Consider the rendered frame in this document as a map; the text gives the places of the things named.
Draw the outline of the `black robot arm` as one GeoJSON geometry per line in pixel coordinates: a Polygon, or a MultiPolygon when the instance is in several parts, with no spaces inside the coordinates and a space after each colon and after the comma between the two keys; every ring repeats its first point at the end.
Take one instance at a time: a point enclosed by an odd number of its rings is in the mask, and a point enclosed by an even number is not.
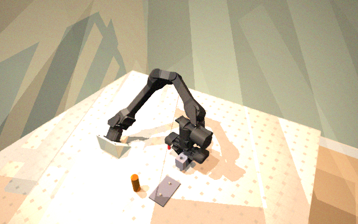
{"type": "Polygon", "coordinates": [[[205,128],[205,109],[193,98],[182,77],[176,72],[153,69],[148,76],[147,84],[137,94],[128,107],[121,109],[115,116],[108,120],[110,125],[108,133],[104,138],[111,142],[120,141],[123,130],[127,130],[136,121],[135,114],[146,103],[146,101],[165,85],[174,85],[183,101],[186,116],[183,115],[175,120],[179,124],[179,135],[192,142],[203,150],[208,148],[212,142],[213,132],[205,128]]]}

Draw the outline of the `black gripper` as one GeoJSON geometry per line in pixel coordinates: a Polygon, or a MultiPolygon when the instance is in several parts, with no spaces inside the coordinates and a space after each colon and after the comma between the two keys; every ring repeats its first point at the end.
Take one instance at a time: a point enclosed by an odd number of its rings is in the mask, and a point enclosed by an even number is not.
{"type": "Polygon", "coordinates": [[[203,162],[209,157],[209,151],[206,149],[194,147],[194,142],[191,139],[184,139],[180,137],[179,134],[175,132],[171,132],[165,139],[165,144],[168,146],[172,145],[172,149],[179,155],[183,150],[191,153],[187,158],[189,164],[192,161],[195,161],[199,164],[203,164],[203,162]]]}

